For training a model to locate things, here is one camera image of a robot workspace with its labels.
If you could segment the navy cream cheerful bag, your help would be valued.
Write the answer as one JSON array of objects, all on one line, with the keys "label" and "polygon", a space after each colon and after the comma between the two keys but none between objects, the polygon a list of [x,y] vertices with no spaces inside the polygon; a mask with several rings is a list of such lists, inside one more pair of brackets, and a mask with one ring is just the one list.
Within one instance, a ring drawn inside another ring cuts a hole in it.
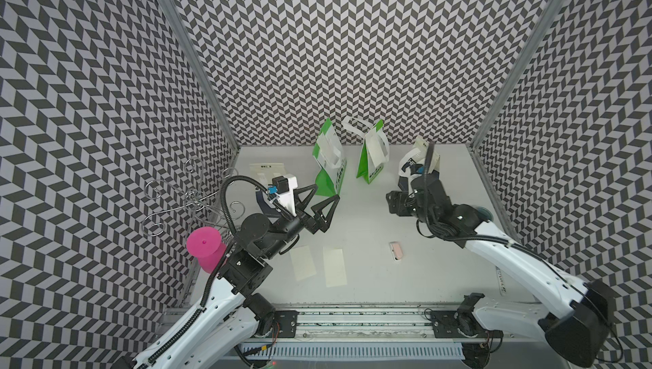
[{"label": "navy cream cheerful bag", "polygon": [[425,160],[426,160],[426,156],[427,156],[427,153],[428,153],[428,147],[429,147],[429,143],[427,143],[427,141],[424,140],[424,138],[422,138],[422,136],[417,136],[415,141],[414,141],[414,144],[412,146],[412,149],[410,151],[408,151],[404,155],[404,157],[399,161],[398,184],[397,185],[398,185],[399,190],[401,192],[411,193],[413,191],[413,189],[411,187],[411,182],[412,182],[412,180],[414,180],[415,178],[417,178],[419,176],[412,176],[412,177],[409,177],[409,178],[400,177],[400,175],[399,175],[400,169],[407,162],[421,163],[421,164],[425,165]]},{"label": "navy cream cheerful bag", "polygon": [[[250,164],[250,172],[258,182],[269,187],[272,185],[273,178],[285,174],[285,165],[283,163]],[[278,211],[266,202],[266,197],[260,191],[256,191],[256,202],[265,216],[272,219],[279,218]]]}]

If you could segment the small pink stapler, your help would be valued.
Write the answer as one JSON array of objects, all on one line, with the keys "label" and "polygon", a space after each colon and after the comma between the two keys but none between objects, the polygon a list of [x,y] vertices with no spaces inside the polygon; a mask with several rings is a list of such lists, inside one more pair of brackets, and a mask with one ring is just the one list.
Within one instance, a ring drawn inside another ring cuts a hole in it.
[{"label": "small pink stapler", "polygon": [[394,260],[402,260],[404,257],[404,253],[402,251],[402,247],[399,242],[391,242],[390,243],[390,249],[392,252],[392,257]]}]

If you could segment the green white bag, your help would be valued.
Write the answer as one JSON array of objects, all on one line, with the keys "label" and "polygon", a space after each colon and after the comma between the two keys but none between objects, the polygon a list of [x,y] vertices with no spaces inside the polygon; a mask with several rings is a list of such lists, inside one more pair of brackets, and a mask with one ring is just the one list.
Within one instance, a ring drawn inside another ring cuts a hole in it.
[{"label": "green white bag", "polygon": [[363,177],[371,184],[390,160],[390,143],[384,132],[385,122],[379,119],[372,124],[363,119],[346,116],[342,126],[346,131],[363,139],[357,178]]},{"label": "green white bag", "polygon": [[326,119],[320,128],[312,156],[320,166],[320,171],[315,179],[318,186],[317,195],[324,197],[339,195],[344,182],[347,161],[336,128],[330,119]]}]

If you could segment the cream receipt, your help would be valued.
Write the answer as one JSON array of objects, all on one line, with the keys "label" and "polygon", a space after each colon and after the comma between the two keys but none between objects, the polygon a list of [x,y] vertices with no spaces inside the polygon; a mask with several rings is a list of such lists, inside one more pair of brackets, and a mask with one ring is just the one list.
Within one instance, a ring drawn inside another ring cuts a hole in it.
[{"label": "cream receipt", "polygon": [[324,277],[327,288],[346,286],[346,264],[341,248],[324,248]]},{"label": "cream receipt", "polygon": [[290,259],[293,266],[295,280],[300,282],[317,274],[309,246],[302,246],[290,250]]},{"label": "cream receipt", "polygon": [[332,129],[321,133],[317,139],[317,160],[324,169],[338,169],[342,165],[342,153],[337,135]]},{"label": "cream receipt", "polygon": [[375,168],[380,167],[389,160],[389,148],[385,133],[382,131],[370,131],[365,136],[367,154]]}]

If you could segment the green white bag front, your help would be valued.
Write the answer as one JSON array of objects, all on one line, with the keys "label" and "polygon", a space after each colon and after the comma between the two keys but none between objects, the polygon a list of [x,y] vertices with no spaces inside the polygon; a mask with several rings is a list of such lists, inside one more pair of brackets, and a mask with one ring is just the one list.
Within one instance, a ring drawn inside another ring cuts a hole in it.
[{"label": "green white bag front", "polygon": [[318,186],[317,195],[324,197],[339,195],[344,182],[347,161],[336,128],[330,119],[326,119],[320,128],[312,156],[320,166],[320,171],[315,179]]}]

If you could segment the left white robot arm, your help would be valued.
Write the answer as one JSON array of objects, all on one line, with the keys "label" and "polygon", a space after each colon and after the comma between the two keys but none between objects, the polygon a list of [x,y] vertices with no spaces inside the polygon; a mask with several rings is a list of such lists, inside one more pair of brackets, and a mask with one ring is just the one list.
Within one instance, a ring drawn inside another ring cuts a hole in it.
[{"label": "left white robot arm", "polygon": [[[278,219],[262,213],[247,216],[236,226],[227,203],[232,184],[245,182],[262,193],[278,212]],[[233,239],[206,280],[201,298],[149,348],[135,358],[121,357],[115,368],[209,368],[256,333],[276,336],[275,308],[257,289],[272,272],[269,261],[284,255],[302,231],[327,232],[339,195],[311,205],[318,190],[312,184],[297,187],[294,176],[273,179],[271,187],[247,176],[226,178],[219,203]]]}]

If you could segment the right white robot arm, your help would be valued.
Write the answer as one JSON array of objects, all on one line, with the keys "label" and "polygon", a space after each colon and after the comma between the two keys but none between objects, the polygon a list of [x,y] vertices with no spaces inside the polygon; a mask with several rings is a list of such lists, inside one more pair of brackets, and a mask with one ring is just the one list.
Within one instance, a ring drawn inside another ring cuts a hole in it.
[{"label": "right white robot arm", "polygon": [[424,238],[454,243],[489,261],[536,301],[505,303],[468,294],[455,311],[427,314],[434,332],[450,328],[463,338],[485,338],[487,355],[496,350],[492,339],[497,334],[514,333],[545,342],[576,367],[599,362],[604,343],[616,336],[616,292],[601,280],[586,282],[550,264],[476,207],[453,203],[434,166],[437,161],[434,143],[415,144],[405,154],[399,162],[399,189],[385,196],[390,213],[415,218]]}]

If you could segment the grey blue cup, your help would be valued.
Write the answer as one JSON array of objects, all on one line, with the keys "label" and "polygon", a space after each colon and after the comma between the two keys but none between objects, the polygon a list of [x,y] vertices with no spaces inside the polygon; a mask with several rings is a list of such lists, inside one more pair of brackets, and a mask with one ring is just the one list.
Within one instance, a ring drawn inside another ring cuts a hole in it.
[{"label": "grey blue cup", "polygon": [[478,206],[475,208],[481,215],[483,215],[484,218],[488,219],[489,221],[493,220],[493,214],[492,212],[484,207]]}]

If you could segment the pink plastic cup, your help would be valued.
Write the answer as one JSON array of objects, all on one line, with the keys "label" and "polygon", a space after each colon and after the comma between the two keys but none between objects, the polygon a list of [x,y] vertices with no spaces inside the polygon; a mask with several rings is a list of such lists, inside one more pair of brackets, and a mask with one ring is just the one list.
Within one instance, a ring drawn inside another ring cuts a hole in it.
[{"label": "pink plastic cup", "polygon": [[207,273],[214,271],[227,250],[220,231],[210,226],[193,231],[188,236],[186,247],[197,258],[200,268]]}]

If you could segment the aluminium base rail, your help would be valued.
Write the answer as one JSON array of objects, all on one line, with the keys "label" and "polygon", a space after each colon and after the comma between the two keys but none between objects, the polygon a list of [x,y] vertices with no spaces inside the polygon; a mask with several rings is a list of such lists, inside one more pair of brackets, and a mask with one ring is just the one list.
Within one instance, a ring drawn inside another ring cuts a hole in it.
[{"label": "aluminium base rail", "polygon": [[458,306],[416,304],[276,304],[273,325],[262,339],[278,335],[297,342],[442,342],[480,343],[489,338],[543,342],[538,325],[549,312],[540,303],[480,299],[470,312],[475,332],[462,333]]}]

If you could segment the aluminium corner post right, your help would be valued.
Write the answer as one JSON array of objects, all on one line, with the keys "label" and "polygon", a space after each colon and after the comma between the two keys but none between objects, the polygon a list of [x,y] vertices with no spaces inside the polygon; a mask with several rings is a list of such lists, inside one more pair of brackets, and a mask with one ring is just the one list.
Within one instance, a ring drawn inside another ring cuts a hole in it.
[{"label": "aluminium corner post right", "polygon": [[548,0],[543,12],[536,22],[532,33],[526,40],[524,48],[522,49],[518,58],[514,62],[514,66],[509,72],[504,85],[499,90],[496,98],[494,99],[487,115],[482,121],[477,133],[471,140],[469,149],[475,152],[487,138],[489,131],[493,128],[497,118],[507,104],[509,97],[516,89],[521,77],[523,77],[526,69],[528,68],[532,58],[536,54],[541,42],[551,27],[554,26],[555,19],[557,18],[560,9],[563,7],[566,0]]}]

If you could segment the aluminium corner post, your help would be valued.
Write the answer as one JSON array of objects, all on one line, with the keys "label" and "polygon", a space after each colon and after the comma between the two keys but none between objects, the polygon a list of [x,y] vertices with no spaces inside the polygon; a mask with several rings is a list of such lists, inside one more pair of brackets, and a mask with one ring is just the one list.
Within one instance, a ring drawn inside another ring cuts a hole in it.
[{"label": "aluminium corner post", "polygon": [[168,24],[171,27],[171,30],[173,31],[173,34],[177,38],[178,44],[182,49],[186,57],[186,60],[188,60],[188,64],[191,70],[194,72],[196,76],[200,88],[202,89],[202,92],[205,95],[205,99],[207,100],[209,106],[211,107],[213,114],[215,114],[217,118],[217,123],[222,128],[222,131],[229,143],[229,146],[235,152],[238,152],[239,144],[237,143],[234,133],[230,128],[226,115],[222,111],[222,107],[220,105],[218,96],[212,87],[212,84],[208,78],[205,68],[203,64],[200,62],[200,56],[195,50],[195,45],[191,41],[187,29],[183,25],[183,21],[178,12],[178,9],[176,8],[173,0],[157,0],[157,2],[161,7],[161,11],[166,16]]},{"label": "aluminium corner post", "polygon": [[477,133],[471,140],[469,149],[475,152],[487,138],[489,131],[493,128],[497,118],[507,104],[509,97],[516,89],[521,77],[523,77],[526,69],[528,68],[532,58],[536,54],[541,42],[551,27],[554,26],[555,19],[557,18],[560,9],[563,7],[566,0],[548,0],[543,12],[536,22],[532,33],[526,40],[524,48],[522,49],[518,58],[514,62],[514,66],[509,72],[504,85],[499,90],[496,98],[494,99],[487,115],[482,121]]}]

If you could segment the aluminium corner post left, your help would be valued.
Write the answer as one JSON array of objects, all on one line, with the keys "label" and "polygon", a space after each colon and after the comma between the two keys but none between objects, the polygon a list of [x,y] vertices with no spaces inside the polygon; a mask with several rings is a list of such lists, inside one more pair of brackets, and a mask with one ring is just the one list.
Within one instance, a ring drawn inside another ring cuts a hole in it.
[{"label": "aluminium corner post left", "polygon": [[157,0],[157,2],[161,7],[161,11],[166,16],[168,24],[171,27],[171,30],[173,31],[173,34],[177,38],[178,44],[182,49],[186,57],[186,60],[188,60],[188,64],[191,70],[194,72],[196,76],[200,88],[202,89],[202,92],[205,95],[205,99],[207,100],[209,106],[211,107],[213,114],[215,114],[217,118],[217,123],[222,128],[222,131],[229,143],[229,146],[235,152],[238,152],[239,144],[237,143],[234,133],[230,128],[226,115],[222,111],[222,107],[220,105],[218,96],[212,87],[212,84],[208,78],[205,68],[203,64],[200,62],[200,56],[195,50],[195,45],[191,41],[187,29],[183,25],[183,21],[178,12],[178,9],[176,8],[173,0]]}]

